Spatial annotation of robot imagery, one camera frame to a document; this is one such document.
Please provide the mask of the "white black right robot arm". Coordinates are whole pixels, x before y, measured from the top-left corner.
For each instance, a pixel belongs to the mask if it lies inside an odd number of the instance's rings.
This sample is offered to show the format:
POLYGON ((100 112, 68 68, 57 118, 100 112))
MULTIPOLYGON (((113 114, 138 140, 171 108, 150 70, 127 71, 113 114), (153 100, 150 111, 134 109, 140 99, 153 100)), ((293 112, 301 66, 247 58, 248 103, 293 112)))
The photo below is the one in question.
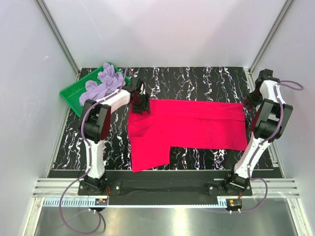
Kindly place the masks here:
POLYGON ((287 126, 293 106, 284 101, 280 86, 281 81, 273 76, 273 71, 264 69, 259 72, 253 92, 246 97, 246 104, 258 107, 258 111, 250 126, 251 139, 246 150, 220 185, 228 195, 247 190, 260 157, 287 126))

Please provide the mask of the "red t shirt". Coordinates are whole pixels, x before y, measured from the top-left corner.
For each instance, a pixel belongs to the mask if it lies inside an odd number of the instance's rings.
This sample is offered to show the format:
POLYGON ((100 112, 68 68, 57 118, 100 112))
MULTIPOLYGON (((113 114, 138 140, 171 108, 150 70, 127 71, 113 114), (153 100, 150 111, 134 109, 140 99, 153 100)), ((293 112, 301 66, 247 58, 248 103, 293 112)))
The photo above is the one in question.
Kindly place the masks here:
POLYGON ((129 113, 131 168, 140 172, 170 163, 170 149, 230 149, 248 145, 241 103, 150 101, 150 113, 129 113))

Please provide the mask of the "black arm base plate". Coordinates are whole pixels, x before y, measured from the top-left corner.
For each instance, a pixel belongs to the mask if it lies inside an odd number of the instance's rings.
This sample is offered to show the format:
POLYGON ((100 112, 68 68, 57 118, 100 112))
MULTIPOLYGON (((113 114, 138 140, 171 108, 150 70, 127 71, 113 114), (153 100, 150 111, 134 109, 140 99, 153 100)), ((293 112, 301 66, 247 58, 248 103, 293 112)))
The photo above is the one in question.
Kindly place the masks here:
MULTIPOLYGON (((119 198, 157 198, 166 197, 176 200, 183 198, 203 200, 209 197, 227 197, 221 189, 221 183, 229 171, 106 171, 108 190, 100 194, 81 189, 83 196, 109 196, 119 198)), ((250 193, 250 185, 244 192, 232 197, 238 198, 250 193)))

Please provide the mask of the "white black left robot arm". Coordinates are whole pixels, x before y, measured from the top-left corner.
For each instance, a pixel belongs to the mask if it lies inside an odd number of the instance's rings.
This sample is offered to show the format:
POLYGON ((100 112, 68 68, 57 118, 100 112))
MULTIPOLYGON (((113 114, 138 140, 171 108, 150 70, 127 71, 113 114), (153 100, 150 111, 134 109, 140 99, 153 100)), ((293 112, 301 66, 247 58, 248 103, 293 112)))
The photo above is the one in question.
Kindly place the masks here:
POLYGON ((145 92, 145 83, 132 78, 130 83, 119 87, 112 94, 98 99, 88 99, 81 113, 79 128, 83 138, 87 167, 79 177, 81 189, 87 189, 100 195, 106 186, 105 167, 103 164, 103 147, 111 128, 111 114, 122 106, 131 104, 136 114, 150 113, 150 95, 145 92))

